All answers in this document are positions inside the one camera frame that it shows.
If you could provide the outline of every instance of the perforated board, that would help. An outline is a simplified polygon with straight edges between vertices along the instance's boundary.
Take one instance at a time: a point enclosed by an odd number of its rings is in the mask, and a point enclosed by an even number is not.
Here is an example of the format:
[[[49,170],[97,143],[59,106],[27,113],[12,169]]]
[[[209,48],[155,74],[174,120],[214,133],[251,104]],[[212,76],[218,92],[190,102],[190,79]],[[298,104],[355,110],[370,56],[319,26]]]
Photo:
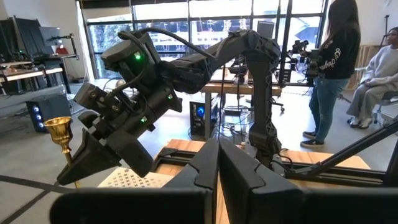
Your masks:
[[[144,178],[127,168],[117,168],[98,187],[136,188],[136,187],[163,187],[173,176],[148,173]]]

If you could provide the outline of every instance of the black sweatshirt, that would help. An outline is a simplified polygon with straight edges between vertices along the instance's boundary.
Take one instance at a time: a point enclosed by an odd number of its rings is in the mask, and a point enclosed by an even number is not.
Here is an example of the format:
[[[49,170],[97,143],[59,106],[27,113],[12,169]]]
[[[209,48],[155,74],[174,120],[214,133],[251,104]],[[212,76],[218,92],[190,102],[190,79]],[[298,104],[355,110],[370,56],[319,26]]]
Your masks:
[[[326,79],[350,78],[354,73],[361,36],[353,28],[341,29],[320,51],[319,72]]]

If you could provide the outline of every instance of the white sweatshirt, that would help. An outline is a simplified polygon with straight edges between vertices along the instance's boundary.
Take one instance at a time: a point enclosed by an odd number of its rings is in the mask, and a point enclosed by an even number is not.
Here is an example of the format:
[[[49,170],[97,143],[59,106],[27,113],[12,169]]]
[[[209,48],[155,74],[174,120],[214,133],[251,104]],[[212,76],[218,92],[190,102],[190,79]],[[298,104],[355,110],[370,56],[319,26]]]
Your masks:
[[[391,83],[398,87],[398,49],[390,45],[380,49],[366,67],[361,83],[368,79],[372,86]]]

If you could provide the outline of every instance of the monitor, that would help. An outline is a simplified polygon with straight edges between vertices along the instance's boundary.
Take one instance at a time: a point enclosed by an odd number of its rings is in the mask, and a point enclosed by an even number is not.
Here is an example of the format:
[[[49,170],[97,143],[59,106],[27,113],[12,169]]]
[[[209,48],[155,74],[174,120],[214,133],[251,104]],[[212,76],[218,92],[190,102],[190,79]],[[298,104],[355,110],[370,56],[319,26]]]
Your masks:
[[[257,32],[265,38],[273,39],[274,38],[274,28],[275,24],[270,21],[259,21],[257,23]]]
[[[61,30],[58,27],[39,27],[45,46],[62,45]]]

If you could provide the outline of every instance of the gray pants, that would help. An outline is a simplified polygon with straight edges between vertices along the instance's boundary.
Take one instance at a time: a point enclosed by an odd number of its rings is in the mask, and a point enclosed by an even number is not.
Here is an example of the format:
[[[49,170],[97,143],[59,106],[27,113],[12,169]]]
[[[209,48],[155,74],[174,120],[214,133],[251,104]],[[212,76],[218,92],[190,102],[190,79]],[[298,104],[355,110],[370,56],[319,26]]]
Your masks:
[[[347,114],[359,119],[372,118],[374,106],[376,106],[388,91],[388,86],[367,87],[360,85],[354,93],[354,98],[347,110]]]

